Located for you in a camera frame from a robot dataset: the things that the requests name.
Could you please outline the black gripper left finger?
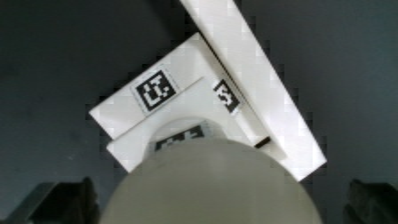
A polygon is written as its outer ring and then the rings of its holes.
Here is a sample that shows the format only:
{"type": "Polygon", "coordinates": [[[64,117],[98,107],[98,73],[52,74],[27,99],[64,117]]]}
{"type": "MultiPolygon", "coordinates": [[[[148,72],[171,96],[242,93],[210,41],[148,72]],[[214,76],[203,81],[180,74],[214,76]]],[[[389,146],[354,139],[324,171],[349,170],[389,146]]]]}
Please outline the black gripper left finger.
{"type": "Polygon", "coordinates": [[[29,193],[0,224],[98,224],[100,205],[95,183],[45,182],[29,193]]]}

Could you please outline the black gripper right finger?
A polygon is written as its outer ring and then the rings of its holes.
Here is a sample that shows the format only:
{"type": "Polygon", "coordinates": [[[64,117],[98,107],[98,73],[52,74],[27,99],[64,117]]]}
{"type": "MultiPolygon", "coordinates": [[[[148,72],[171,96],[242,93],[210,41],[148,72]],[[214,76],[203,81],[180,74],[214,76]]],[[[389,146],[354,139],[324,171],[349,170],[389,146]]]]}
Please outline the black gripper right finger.
{"type": "Polygon", "coordinates": [[[398,224],[398,189],[389,183],[350,182],[343,224],[398,224]]]}

